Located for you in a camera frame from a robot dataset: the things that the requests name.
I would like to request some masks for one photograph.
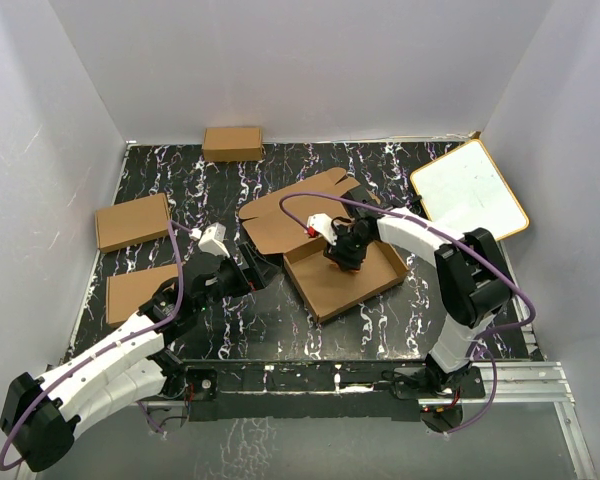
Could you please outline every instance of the flattened cardboard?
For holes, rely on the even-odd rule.
[[[285,253],[311,239],[303,232],[302,227],[280,210],[279,201],[283,196],[296,192],[322,192],[341,196],[358,185],[360,184],[355,178],[347,177],[344,168],[336,167],[253,200],[242,207],[238,215],[244,220],[242,226],[260,253]],[[332,218],[347,216],[341,203],[324,198],[290,198],[284,205],[305,223],[314,213],[326,213]]]
[[[148,301],[162,282],[178,276],[176,265],[150,268],[107,278],[107,324],[118,328]]]
[[[311,315],[324,322],[393,285],[407,274],[393,247],[373,243],[358,273],[342,272],[323,256],[325,240],[311,239],[280,210],[280,199],[295,192],[322,192],[341,196],[360,185],[344,168],[332,168],[289,187],[249,202],[238,213],[243,228],[263,254],[284,254],[285,269],[300,292]],[[326,213],[347,216],[339,202],[317,197],[295,197],[285,207],[302,221],[309,215]]]
[[[109,253],[166,236],[169,205],[164,193],[96,211],[98,249]]]
[[[284,254],[284,265],[317,322],[324,322],[401,283],[407,266],[390,245],[374,242],[359,272],[342,272],[323,255],[318,238]]]
[[[262,160],[262,131],[252,127],[207,128],[202,154],[208,162]]]

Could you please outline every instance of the white wall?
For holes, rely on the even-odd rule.
[[[51,0],[123,137],[482,130],[550,0]]]
[[[600,1],[556,2],[483,139],[531,217],[508,246],[600,475]]]
[[[0,413],[67,346],[123,150],[48,2],[0,0]]]

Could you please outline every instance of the whiteboard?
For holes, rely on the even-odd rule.
[[[429,219],[460,232],[482,227],[496,240],[529,218],[480,140],[471,140],[411,174]]]

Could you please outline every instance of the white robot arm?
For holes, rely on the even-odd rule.
[[[216,272],[168,280],[98,344],[37,378],[23,373],[11,382],[0,428],[32,471],[49,468],[89,427],[121,408],[173,393],[185,370],[165,347],[193,328],[210,304],[264,288],[276,274],[246,245],[240,245],[241,268],[223,244],[224,231],[214,224],[192,233],[200,250],[222,258]],[[176,311],[180,281],[184,294]]]
[[[347,198],[354,203],[375,204],[362,187],[349,191]],[[450,241],[431,232],[429,227],[434,224],[415,216],[408,208],[393,209],[391,216],[355,207],[348,207],[348,213],[351,219],[331,219],[323,213],[313,215],[308,219],[307,231],[327,240],[324,255],[342,270],[359,270],[372,241],[404,248],[437,269],[448,313],[426,362],[437,379],[434,382],[437,388],[457,383],[457,377],[470,366],[469,354],[476,337],[509,301],[511,290]],[[468,245],[510,278],[495,239],[487,230],[460,233],[440,225],[435,225],[435,230]]]

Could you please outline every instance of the black marble surface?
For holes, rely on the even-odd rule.
[[[237,212],[245,203],[327,170],[342,166],[383,200],[408,202],[409,175],[457,146],[453,142],[271,144],[264,159],[207,163],[199,145],[137,146],[127,152],[116,203],[165,192],[172,218],[189,227],[213,222],[227,227],[232,254],[244,239]],[[182,233],[178,243],[187,268],[209,268],[205,254]],[[280,275],[267,289],[208,309],[198,325],[170,347],[181,359],[416,359],[435,343],[445,312],[435,270],[406,251],[409,266],[402,285],[322,325],[315,324],[289,278]],[[168,239],[101,255],[88,292],[71,358],[111,333],[105,322],[106,278],[174,262]],[[511,305],[496,323],[516,321]],[[528,358],[519,331],[494,339],[499,358]]]

